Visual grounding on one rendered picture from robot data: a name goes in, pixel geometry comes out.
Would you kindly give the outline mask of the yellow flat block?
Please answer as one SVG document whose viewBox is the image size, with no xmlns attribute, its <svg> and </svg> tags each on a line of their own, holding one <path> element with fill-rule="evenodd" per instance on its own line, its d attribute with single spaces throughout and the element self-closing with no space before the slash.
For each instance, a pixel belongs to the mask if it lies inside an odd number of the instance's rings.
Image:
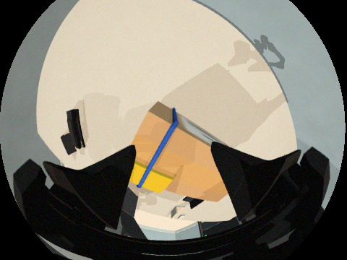
<svg viewBox="0 0 347 260">
<path fill-rule="evenodd" d="M 139 185 L 144 172 L 146 172 L 146 169 L 146 165 L 135 161 L 130 182 Z M 160 194 L 167 187 L 167 185 L 172 182 L 172 180 L 173 177 L 152 169 L 148 173 L 147 178 L 142 184 L 142 187 Z"/>
</svg>

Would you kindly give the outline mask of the blue strap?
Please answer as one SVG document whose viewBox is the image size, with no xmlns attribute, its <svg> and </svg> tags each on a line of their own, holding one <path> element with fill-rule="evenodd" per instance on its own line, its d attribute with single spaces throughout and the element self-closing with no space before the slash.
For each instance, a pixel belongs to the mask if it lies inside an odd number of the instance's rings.
<svg viewBox="0 0 347 260">
<path fill-rule="evenodd" d="M 170 126 L 170 130 L 167 131 L 167 135 L 164 136 L 165 140 L 162 140 L 161 144 L 159 145 L 159 149 L 156 150 L 157 153 L 154 154 L 154 157 L 152 158 L 152 161 L 148 165 L 146 172 L 144 172 L 144 175 L 141 178 L 141 181 L 139 182 L 139 185 L 137 185 L 137 188 L 141 188 L 142 184 L 144 183 L 145 179 L 148 176 L 148 173 L 150 172 L 150 169 L 152 169 L 153 165 L 156 162 L 156 158 L 159 157 L 159 154 L 161 153 L 161 150 L 164 148 L 164 145 L 166 144 L 166 140 L 169 140 L 169 136 L 172 135 L 172 131 L 175 129 L 175 126 L 178 126 L 178 118 L 176 115 L 176 109 L 173 108 L 173 125 Z"/>
</svg>

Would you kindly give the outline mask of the brown cardboard box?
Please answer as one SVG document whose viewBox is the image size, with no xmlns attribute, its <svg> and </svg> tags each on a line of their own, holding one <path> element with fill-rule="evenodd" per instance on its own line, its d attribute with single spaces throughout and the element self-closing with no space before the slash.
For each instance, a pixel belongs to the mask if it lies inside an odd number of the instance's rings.
<svg viewBox="0 0 347 260">
<path fill-rule="evenodd" d="M 227 144 L 181 114 L 176 115 L 179 125 L 166 140 L 153 169 L 173 177 L 164 190 L 219 202 L 228 192 L 210 149 L 212 142 Z M 147 112 L 131 144 L 136 148 L 137 162 L 150 164 L 173 122 L 173 110 L 159 101 Z"/>
</svg>

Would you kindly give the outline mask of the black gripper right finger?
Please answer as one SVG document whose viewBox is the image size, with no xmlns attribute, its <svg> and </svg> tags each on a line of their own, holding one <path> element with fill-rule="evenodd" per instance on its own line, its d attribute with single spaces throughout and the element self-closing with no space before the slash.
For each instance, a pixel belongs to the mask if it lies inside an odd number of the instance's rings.
<svg viewBox="0 0 347 260">
<path fill-rule="evenodd" d="M 271 190 L 280 174 L 297 163 L 301 150 L 273 160 L 264 160 L 219 142 L 210 149 L 239 222 L 254 215 L 253 210 Z"/>
</svg>

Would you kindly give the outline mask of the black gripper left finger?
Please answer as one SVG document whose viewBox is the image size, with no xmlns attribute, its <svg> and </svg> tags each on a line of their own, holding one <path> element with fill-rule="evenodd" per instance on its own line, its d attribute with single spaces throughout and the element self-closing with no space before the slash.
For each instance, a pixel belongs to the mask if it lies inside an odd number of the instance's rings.
<svg viewBox="0 0 347 260">
<path fill-rule="evenodd" d="M 75 194 L 107 228 L 117 230 L 136 154 L 129 145 L 81 170 L 49 161 L 43 166 L 53 183 Z"/>
</svg>

